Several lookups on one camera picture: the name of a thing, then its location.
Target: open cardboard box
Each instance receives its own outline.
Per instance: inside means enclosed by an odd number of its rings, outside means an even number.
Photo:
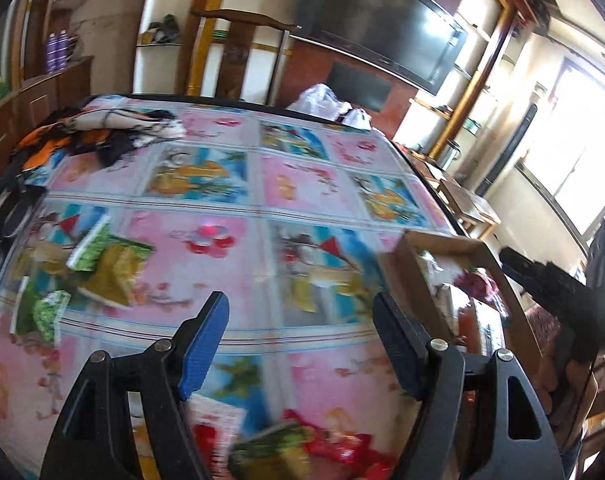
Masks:
[[[540,349],[527,321],[520,301],[487,245],[473,238],[441,235],[407,230],[392,254],[392,263],[399,281],[396,283],[399,301],[422,322],[431,337],[453,340],[444,317],[435,306],[431,291],[418,264],[418,253],[429,251],[444,272],[438,272],[439,283],[453,283],[456,276],[469,267],[484,267],[493,278],[511,323],[504,327],[507,348],[513,351],[529,378],[533,377],[540,362]]]

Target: flat screen television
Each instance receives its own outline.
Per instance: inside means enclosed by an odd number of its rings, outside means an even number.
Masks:
[[[467,39],[433,0],[302,0],[300,36],[380,66],[436,94]]]

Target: purple bottle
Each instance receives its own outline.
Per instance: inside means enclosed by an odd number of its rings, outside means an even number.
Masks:
[[[47,38],[47,48],[45,59],[47,62],[47,73],[56,71],[57,66],[57,49],[58,49],[58,39],[54,33],[51,33]]]
[[[56,44],[56,70],[62,70],[67,66],[67,51],[69,49],[69,35],[63,30],[58,36]]]

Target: patterned tablecloth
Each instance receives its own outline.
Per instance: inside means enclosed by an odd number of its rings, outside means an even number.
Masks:
[[[231,318],[200,393],[248,410],[244,436],[294,408],[313,424],[369,433],[375,449],[397,451],[406,436],[399,386],[370,317],[372,298],[393,281],[378,255],[406,227],[450,228],[391,144],[371,132],[236,108],[120,96],[88,106],[106,107],[168,109],[188,134],[104,170],[94,154],[57,154],[32,178],[50,191],[0,294],[7,455],[27,476],[38,474],[89,354],[130,354],[173,335],[214,290],[230,298]],[[59,288],[66,276],[57,252],[105,212],[112,232],[156,248],[137,304],[124,310],[74,294],[58,349],[10,336],[20,278]]]

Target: metal bolt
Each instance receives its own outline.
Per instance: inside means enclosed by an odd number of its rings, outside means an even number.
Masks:
[[[498,350],[498,359],[501,359],[502,361],[510,361],[513,359],[513,352],[506,348],[501,348]]]
[[[105,360],[105,358],[106,354],[102,350],[96,350],[89,356],[89,359],[91,359],[92,363],[101,363]]]
[[[449,348],[449,343],[447,343],[447,341],[444,339],[440,339],[439,337],[436,339],[431,339],[429,344],[431,345],[431,348],[438,350],[439,352],[445,351],[447,348]]]
[[[171,348],[171,339],[159,339],[153,345],[156,352],[166,352]]]

